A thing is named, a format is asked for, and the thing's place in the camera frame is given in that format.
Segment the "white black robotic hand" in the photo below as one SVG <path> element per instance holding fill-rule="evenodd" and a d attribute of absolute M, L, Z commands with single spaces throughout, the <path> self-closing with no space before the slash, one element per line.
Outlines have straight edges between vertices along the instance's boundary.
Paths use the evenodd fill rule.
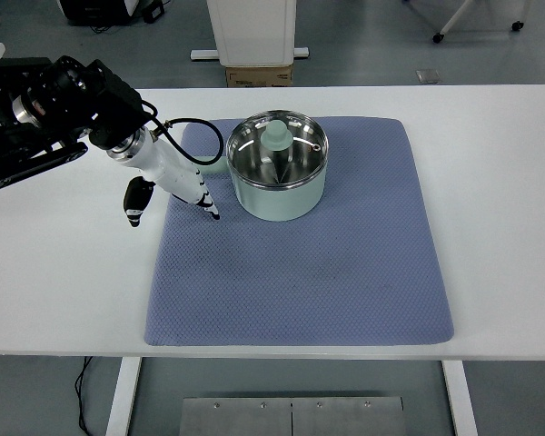
<path fill-rule="evenodd" d="M 220 218 L 198 166 L 171 144 L 153 138 L 148 129 L 139 129 L 108 150 L 107 155 L 140 172 L 128 184 L 123 202 L 124 213 L 133 227 L 140 224 L 156 186 L 184 203 L 200 207 L 215 220 Z"/>

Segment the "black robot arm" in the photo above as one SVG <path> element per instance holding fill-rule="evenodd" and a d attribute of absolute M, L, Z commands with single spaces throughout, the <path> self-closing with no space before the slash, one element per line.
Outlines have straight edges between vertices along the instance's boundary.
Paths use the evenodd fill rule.
<path fill-rule="evenodd" d="M 0 59 L 0 189 L 81 157 L 83 136 L 111 150 L 150 119 L 139 93 L 100 60 Z"/>

